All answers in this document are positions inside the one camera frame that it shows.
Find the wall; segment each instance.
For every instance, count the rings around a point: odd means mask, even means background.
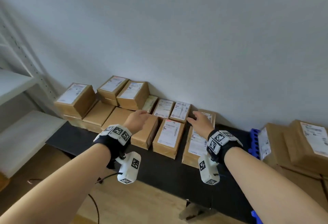
[[[249,130],[328,125],[327,0],[2,0],[59,93],[111,75]]]

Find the forearm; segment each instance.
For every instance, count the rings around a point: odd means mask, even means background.
[[[109,163],[95,144],[40,182],[0,217],[0,223],[69,223]]]
[[[328,223],[328,213],[298,186],[238,147],[224,162],[263,223]]]

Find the black tabletop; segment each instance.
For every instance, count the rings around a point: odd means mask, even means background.
[[[255,219],[251,216],[252,207],[226,169],[218,166],[221,174],[220,182],[211,186],[202,182],[198,169],[181,163],[189,128],[190,125],[187,124],[175,160],[153,152],[152,147],[145,150],[130,145],[127,153],[135,151],[141,155],[137,179],[180,198],[207,208],[214,208],[240,221],[255,223]],[[243,143],[244,149],[248,149],[250,144],[248,132],[222,125],[218,125],[217,128],[231,132]],[[46,143],[77,156],[91,146],[96,136],[94,132],[73,127],[66,122]]]

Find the shelf board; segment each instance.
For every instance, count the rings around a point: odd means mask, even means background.
[[[36,84],[33,77],[0,69],[0,105]]]
[[[0,172],[12,177],[65,122],[31,111],[0,133]]]

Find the wooden floor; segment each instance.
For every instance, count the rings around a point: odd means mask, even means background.
[[[0,214],[33,187],[27,183],[28,179],[45,178],[68,161],[68,157],[60,151],[47,145],[44,146],[14,175],[10,184],[0,192]],[[106,169],[102,176],[112,172]],[[185,223],[178,218],[179,213],[185,207],[185,200],[139,181],[123,185],[113,176],[106,179],[103,184],[95,185],[90,194],[97,202],[101,224]],[[89,197],[85,199],[78,214],[93,221],[97,220],[95,206]],[[195,223],[237,224],[242,222],[217,213]]]

